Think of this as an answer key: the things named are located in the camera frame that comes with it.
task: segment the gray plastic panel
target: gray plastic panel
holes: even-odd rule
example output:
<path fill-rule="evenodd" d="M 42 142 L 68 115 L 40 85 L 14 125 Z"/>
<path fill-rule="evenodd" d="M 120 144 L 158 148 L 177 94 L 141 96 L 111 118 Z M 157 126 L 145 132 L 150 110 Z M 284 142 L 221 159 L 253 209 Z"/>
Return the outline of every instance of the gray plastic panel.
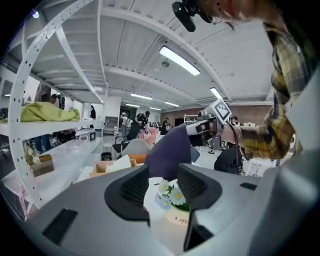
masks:
<path fill-rule="evenodd" d="M 43 232 L 62 209 L 78 214 L 60 243 L 77 255 L 173 255 L 154 239 L 146 222 L 125 221 L 115 215 L 104 198 L 106 187 L 139 167 L 87 179 L 70 186 L 47 203 L 29 223 Z"/>

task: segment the ceiling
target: ceiling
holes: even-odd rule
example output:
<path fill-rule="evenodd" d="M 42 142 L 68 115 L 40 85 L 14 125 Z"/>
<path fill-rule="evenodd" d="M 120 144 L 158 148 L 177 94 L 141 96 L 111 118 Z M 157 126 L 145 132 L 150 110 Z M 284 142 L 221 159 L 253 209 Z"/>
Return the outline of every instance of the ceiling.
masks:
<path fill-rule="evenodd" d="M 8 53 L 23 59 L 22 42 L 29 46 L 41 29 L 74 0 L 45 0 L 39 18 L 29 18 L 12 40 Z M 122 97 L 123 103 L 173 110 L 199 107 L 216 87 L 225 100 L 265 101 L 270 93 L 272 47 L 261 22 L 207 24 L 194 18 L 195 32 L 175 18 L 174 0 L 95 0 L 67 19 L 61 36 L 52 36 L 33 66 L 34 73 L 76 100 L 97 103 L 85 75 L 99 95 Z M 68 43 L 71 53 L 66 52 Z M 172 49 L 200 74 L 191 73 L 159 54 Z M 75 68 L 75 57 L 79 69 Z M 162 62 L 168 61 L 169 67 Z M 134 98 L 131 93 L 153 98 Z"/>

